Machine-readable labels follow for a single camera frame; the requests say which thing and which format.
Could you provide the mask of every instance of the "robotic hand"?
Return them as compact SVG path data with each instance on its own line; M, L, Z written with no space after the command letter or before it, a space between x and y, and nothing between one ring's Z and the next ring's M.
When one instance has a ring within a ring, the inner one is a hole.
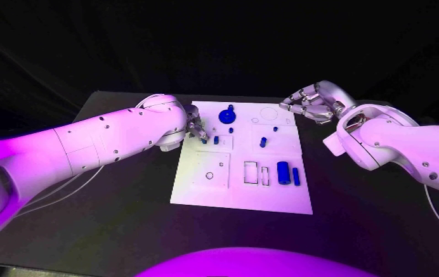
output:
M370 171L394 162L419 182L439 189L439 126L419 126L390 106L357 106L348 93L328 81L293 93L279 107L318 124L338 118L337 131L324 139L335 156L348 153Z
M198 108L171 95L149 96L123 109L67 126L0 141L0 230L54 184L153 145L179 147L186 131L208 139Z

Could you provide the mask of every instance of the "black curtain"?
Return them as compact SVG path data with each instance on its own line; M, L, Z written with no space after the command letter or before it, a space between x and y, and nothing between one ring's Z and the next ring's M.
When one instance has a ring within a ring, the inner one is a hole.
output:
M326 79L438 120L439 0L0 0L2 136L97 90L287 96Z

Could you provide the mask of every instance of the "blue object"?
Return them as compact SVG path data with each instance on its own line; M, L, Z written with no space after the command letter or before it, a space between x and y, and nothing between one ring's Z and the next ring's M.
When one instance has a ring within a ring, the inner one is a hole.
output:
M293 168L293 179L295 179L295 185L300 186L299 170L296 168Z
M259 145L259 146L260 146L261 148L264 148L264 147L266 147L266 143L267 143L267 138L261 138L260 140L261 140L261 141L260 141L260 145Z
M280 185L290 184L290 169L287 162L277 162L277 179Z
M234 106L228 105L227 110L220 112L220 121L224 124L231 124L235 121L235 113L234 113Z

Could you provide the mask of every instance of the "table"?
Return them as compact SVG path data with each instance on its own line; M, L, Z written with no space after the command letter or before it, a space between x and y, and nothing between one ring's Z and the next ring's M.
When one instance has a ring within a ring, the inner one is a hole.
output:
M147 95L95 92L75 121L134 106ZM176 97L182 104L282 100ZM394 164L368 172L347 155L334 157L322 139L335 124L318 127L305 117L296 117L296 124L312 216L171 204L181 148L163 153L155 147L106 166L65 201L12 221L0 232L0 264L132 276L202 249L266 247L319 256L381 276L438 276L439 221L423 185Z

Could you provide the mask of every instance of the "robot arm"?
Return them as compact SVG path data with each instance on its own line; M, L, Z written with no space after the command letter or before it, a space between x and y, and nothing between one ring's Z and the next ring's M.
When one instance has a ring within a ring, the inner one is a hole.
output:
M302 100L302 106L292 104ZM397 163L419 182L439 189L439 126L419 126L390 106L357 106L348 93L322 81L293 93L279 104L318 124L339 119L337 131L324 143L335 156L347 153L370 171Z
M155 145L178 148L186 130L208 139L194 105L185 109L173 96L156 94L137 107L0 141L0 229L59 181Z

